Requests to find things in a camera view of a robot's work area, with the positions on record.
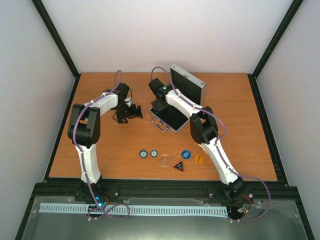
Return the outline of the aluminium poker case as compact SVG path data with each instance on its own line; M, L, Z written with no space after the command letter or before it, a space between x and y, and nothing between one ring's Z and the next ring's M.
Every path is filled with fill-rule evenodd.
M198 112L204 103L206 83L180 66L170 67L169 84L172 90L165 96L169 108L154 113L153 107L149 112L153 116L151 123L161 132L170 129L178 133L189 121L192 114Z

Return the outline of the blue white poker chip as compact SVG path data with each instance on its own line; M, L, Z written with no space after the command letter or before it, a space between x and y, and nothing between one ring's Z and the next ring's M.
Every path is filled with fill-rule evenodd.
M150 152L150 156L153 157L153 158L155 158L155 157L158 156L158 152L157 152L156 150L152 150L152 151Z
M142 149L140 152L139 152L139 156L142 158L142 159L145 159L148 157L148 152L144 149Z

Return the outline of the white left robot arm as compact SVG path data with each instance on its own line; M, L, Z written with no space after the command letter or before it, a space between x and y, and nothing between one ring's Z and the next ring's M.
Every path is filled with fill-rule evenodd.
M77 150L81 180L91 184L86 195L92 201L103 198L104 188L96 184L101 178L97 160L97 142L101 135L101 116L115 111L118 124L127 124L130 119L143 118L141 106L135 105L132 91L125 83L119 83L114 90L106 89L101 96L85 104L76 103L71 109L67 136Z

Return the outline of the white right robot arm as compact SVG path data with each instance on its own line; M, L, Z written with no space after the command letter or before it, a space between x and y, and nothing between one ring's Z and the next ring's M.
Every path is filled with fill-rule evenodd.
M212 109L191 101L173 84L164 85L158 78L152 79L148 86L160 104L172 106L189 118L191 137L208 153L224 185L225 194L230 199L240 195L245 184L222 147Z

